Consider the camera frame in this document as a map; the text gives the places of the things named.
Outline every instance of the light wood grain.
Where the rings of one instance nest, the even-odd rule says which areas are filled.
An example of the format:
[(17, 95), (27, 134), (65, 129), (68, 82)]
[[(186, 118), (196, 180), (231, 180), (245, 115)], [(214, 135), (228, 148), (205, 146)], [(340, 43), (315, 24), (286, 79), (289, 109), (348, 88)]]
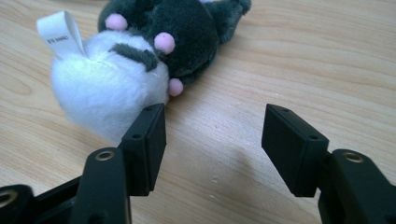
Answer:
[[(82, 36), (106, 1), (0, 0), (0, 186), (35, 194), (81, 174), (108, 144), (70, 123), (50, 89), (52, 53), (35, 21), (60, 10)], [(261, 149), (266, 104), (371, 157), (396, 184), (396, 2), (254, 1), (205, 75), (166, 107), (155, 191), (135, 223), (320, 223)]]

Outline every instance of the wooden table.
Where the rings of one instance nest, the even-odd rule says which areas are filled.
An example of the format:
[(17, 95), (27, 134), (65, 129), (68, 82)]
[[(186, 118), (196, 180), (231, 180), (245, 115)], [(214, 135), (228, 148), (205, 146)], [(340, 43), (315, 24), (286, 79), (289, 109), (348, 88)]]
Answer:
[[(0, 186), (35, 194), (81, 175), (104, 140), (71, 123), (50, 88), (35, 21), (69, 11), (84, 38), (106, 1), (0, 0)], [(266, 104), (369, 156), (396, 184), (396, 3), (254, 1), (204, 76), (166, 107), (155, 191), (135, 223), (320, 223), (261, 148)]]

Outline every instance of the pink pom-pom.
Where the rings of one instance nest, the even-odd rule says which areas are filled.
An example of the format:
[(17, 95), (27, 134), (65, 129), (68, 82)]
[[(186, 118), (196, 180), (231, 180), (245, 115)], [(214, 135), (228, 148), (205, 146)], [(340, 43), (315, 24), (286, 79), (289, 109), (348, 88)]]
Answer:
[(154, 48), (169, 54), (175, 49), (175, 39), (168, 33), (160, 33), (154, 38)]
[(171, 96), (179, 96), (183, 92), (183, 83), (181, 83), (178, 78), (171, 78), (169, 80), (169, 90), (168, 93)]
[(113, 13), (105, 20), (106, 28), (111, 30), (123, 31), (128, 28), (128, 22), (123, 16)]

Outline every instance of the white tag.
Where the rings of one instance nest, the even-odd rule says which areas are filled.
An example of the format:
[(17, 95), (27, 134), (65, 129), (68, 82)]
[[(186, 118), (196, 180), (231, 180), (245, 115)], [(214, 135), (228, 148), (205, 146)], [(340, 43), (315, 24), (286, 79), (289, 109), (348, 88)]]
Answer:
[(87, 57), (82, 46), (78, 26), (72, 15), (61, 11), (36, 22), (37, 31), (47, 46), (59, 57), (78, 53)]

